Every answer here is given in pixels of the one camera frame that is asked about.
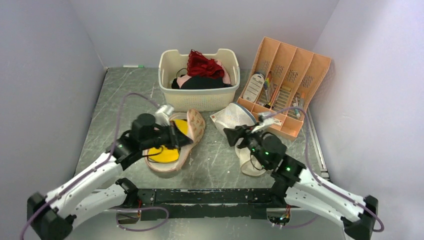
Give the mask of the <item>yellow black bra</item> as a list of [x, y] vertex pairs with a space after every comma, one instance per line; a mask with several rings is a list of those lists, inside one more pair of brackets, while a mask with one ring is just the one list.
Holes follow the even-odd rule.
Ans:
[[[183, 134], [188, 134], [188, 122], [186, 119], [176, 119], [172, 122]], [[180, 148], [171, 147], [170, 144], [161, 145], [159, 148], [152, 147], [147, 151], [147, 161], [159, 164], [176, 162], [180, 157], [180, 150]]]

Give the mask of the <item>floral pink laundry bag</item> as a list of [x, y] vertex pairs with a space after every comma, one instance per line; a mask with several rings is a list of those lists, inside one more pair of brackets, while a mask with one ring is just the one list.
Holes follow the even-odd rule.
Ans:
[[200, 112], [194, 108], [187, 112], [177, 112], [169, 117], [174, 127], [177, 144], [160, 145], [159, 148], [144, 150], [147, 166], [159, 173], [179, 171], [189, 157], [192, 149], [201, 141], [206, 122]]

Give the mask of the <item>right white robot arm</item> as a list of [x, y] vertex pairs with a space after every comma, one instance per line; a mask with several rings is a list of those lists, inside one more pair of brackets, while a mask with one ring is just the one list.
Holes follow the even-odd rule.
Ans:
[[275, 207], [300, 207], [336, 223], [354, 240], [371, 238], [378, 211], [375, 197], [355, 195], [317, 176], [289, 156], [276, 135], [254, 129], [242, 125], [223, 132], [231, 147], [248, 149], [260, 166], [270, 171], [274, 184], [269, 199]]

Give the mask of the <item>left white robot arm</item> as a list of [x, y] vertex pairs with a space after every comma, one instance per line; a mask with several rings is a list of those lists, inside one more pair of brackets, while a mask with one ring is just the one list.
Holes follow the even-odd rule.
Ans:
[[139, 200], [138, 188], [127, 178], [97, 192], [109, 179], [139, 160], [159, 173], [180, 170], [206, 128], [195, 109], [169, 115], [140, 114], [91, 165], [62, 186], [27, 200], [27, 226], [42, 240], [63, 240], [99, 213], [117, 207], [127, 210]]

